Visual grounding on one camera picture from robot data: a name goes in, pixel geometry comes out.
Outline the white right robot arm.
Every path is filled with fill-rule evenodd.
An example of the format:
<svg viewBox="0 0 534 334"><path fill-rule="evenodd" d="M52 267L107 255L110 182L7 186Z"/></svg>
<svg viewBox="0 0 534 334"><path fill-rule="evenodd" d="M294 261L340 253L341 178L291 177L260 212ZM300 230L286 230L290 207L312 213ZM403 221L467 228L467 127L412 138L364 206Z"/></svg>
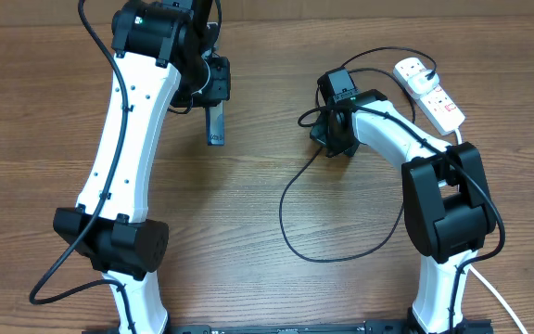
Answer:
<svg viewBox="0 0 534 334"><path fill-rule="evenodd" d="M472 264L501 251L480 254L486 236L497 231L505 241L477 148L427 134L379 91L360 91L344 67L323 74L317 86L324 103L309 126L311 139L330 157L351 156L366 145L400 170L405 227L421 255L419 287L403 332L491 333L489 320L468 320L462 312Z"/></svg>

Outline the black Galaxy smartphone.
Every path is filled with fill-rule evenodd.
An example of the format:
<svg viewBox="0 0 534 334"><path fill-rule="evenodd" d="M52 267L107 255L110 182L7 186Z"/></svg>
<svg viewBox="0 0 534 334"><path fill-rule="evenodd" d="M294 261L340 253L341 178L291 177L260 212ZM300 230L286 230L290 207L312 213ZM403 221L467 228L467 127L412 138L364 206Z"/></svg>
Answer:
<svg viewBox="0 0 534 334"><path fill-rule="evenodd" d="M206 134L209 146L223 146L225 144L225 122L223 103L215 107L208 107L206 112Z"/></svg>

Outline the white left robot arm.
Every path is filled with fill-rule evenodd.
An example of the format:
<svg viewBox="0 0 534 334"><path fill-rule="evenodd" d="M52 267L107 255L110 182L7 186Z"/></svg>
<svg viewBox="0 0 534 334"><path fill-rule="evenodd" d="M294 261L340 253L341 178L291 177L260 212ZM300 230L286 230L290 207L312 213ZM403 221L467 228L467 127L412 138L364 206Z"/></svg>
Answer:
<svg viewBox="0 0 534 334"><path fill-rule="evenodd" d="M224 142L230 64L216 52L222 24L209 19L220 7L215 0L130 1L111 23L104 52L112 93L101 140L76 204L57 209L53 227L111 287L121 333L170 326L158 280L169 227L148 218L148 188L168 113L204 109L208 143Z"/></svg>

